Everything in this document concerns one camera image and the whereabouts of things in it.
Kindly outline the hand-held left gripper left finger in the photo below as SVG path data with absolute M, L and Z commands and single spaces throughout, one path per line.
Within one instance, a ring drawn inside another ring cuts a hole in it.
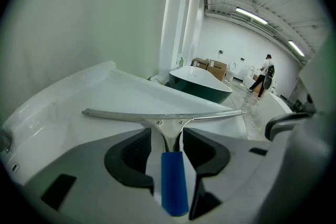
M 163 139 L 140 129 L 78 145 L 24 186 L 49 223 L 170 223 L 158 202 Z

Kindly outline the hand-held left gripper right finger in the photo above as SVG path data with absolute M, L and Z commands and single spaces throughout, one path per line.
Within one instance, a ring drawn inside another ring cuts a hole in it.
M 282 165 L 286 135 L 271 142 L 184 130 L 196 172 L 190 220 L 257 220 Z

